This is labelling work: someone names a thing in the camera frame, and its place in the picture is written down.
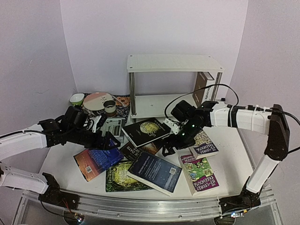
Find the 52-Storey Treehouse book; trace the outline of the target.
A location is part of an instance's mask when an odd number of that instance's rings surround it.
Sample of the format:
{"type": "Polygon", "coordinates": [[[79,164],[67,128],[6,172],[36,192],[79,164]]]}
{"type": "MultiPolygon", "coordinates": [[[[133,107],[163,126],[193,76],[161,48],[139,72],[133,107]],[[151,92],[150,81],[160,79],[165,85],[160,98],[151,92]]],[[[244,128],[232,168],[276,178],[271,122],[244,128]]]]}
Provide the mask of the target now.
{"type": "Polygon", "coordinates": [[[196,159],[214,156],[219,153],[216,145],[202,130],[195,137],[195,145],[189,147],[190,152],[196,159]]]}

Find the Decorate Furniture large book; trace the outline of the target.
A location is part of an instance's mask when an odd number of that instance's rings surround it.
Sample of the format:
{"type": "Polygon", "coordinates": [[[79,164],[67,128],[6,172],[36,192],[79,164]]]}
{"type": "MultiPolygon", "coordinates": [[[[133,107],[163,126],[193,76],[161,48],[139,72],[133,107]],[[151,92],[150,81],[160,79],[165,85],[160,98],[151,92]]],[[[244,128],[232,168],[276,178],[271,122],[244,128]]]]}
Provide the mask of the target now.
{"type": "Polygon", "coordinates": [[[215,78],[209,72],[198,72],[195,82],[194,93],[192,94],[195,104],[200,106],[204,101],[211,101],[213,87],[199,90],[203,87],[215,84],[215,78]]]}

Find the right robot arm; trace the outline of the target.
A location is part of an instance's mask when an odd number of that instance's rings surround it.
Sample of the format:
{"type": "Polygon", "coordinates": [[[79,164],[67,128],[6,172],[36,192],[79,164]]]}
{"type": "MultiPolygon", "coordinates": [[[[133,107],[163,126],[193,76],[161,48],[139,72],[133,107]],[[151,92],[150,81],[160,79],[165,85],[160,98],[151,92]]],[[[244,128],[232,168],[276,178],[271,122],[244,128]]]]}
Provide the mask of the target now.
{"type": "Polygon", "coordinates": [[[180,101],[171,111],[174,120],[164,123],[171,129],[166,140],[164,156],[194,145],[194,137],[204,127],[230,127],[258,132],[268,136],[264,156],[249,176],[239,195],[219,200],[222,214],[237,213],[261,204],[260,193],[266,180],[279,162],[288,155],[290,129],[280,105],[273,107],[226,105],[205,101],[198,108],[180,101]]]}

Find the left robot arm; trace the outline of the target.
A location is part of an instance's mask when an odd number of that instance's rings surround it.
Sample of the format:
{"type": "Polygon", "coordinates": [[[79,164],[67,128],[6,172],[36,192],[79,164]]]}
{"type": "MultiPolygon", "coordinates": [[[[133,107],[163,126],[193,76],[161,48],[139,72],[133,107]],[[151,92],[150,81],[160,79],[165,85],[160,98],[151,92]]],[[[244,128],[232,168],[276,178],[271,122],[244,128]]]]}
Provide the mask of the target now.
{"type": "MultiPolygon", "coordinates": [[[[120,146],[120,142],[100,127],[106,117],[100,118],[95,130],[88,127],[88,114],[79,106],[69,106],[64,115],[56,119],[41,120],[29,128],[15,131],[0,137],[0,158],[4,160],[29,150],[50,148],[67,142],[79,144],[88,149],[111,150],[120,146]]],[[[0,164],[0,185],[33,191],[41,199],[48,199],[58,205],[63,201],[64,193],[53,175],[48,173],[30,173],[25,170],[0,164]]]]}

